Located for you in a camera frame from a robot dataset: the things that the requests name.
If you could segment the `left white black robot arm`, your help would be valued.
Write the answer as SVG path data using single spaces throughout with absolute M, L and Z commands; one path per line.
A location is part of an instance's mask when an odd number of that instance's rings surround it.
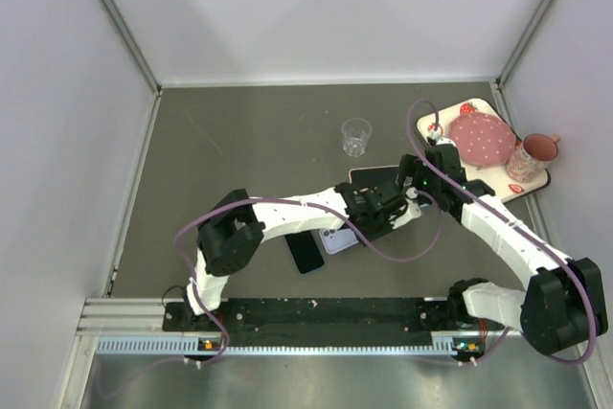
M 196 264 L 183 313 L 197 329 L 215 322 L 229 277 L 249 264 L 262 243 L 344 226 L 374 241 L 421 215 L 420 206 L 394 181 L 370 188 L 344 182 L 319 193 L 275 199 L 239 189 L 228 193 L 214 212 L 197 225 Z

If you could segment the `lavender phone case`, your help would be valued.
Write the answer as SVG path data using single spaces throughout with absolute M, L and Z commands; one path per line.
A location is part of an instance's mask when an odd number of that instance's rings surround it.
M 329 255 L 335 255 L 355 246 L 358 238 L 352 229 L 321 230 L 319 237 L 325 251 Z

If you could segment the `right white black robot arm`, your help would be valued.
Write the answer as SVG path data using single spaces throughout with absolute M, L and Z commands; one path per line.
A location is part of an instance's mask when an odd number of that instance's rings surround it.
M 574 260 L 532 232 L 482 179 L 468 179 L 458 150 L 438 143 L 415 156 L 405 154 L 398 183 L 410 197 L 428 199 L 484 241 L 523 287 L 470 282 L 447 304 L 447 317 L 466 329 L 487 318 L 520 331 L 543 355 L 607 333 L 602 273 L 590 259 Z

